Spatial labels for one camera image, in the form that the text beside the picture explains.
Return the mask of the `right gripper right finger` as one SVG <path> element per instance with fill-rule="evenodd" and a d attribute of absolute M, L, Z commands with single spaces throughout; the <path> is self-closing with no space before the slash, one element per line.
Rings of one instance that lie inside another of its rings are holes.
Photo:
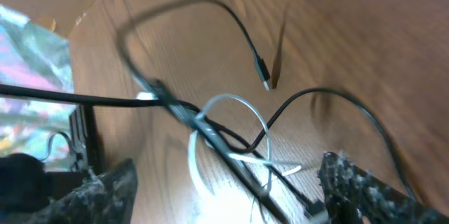
<path fill-rule="evenodd" d="M 448 217 L 425 207 L 344 157 L 325 152 L 319 179 L 331 223 L 448 224 Z"/>

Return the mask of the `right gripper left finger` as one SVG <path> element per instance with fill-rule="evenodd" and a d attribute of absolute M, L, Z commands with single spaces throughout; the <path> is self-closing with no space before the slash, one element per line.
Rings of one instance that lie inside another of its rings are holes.
<path fill-rule="evenodd" d="M 138 188 L 132 159 L 125 159 L 33 213 L 25 224 L 129 224 Z"/>

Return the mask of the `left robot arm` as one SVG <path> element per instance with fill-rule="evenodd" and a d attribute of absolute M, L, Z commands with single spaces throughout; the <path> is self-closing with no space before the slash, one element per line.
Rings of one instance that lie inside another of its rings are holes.
<path fill-rule="evenodd" d="M 94 109 L 1 113 L 1 213 L 32 213 L 105 170 Z"/>

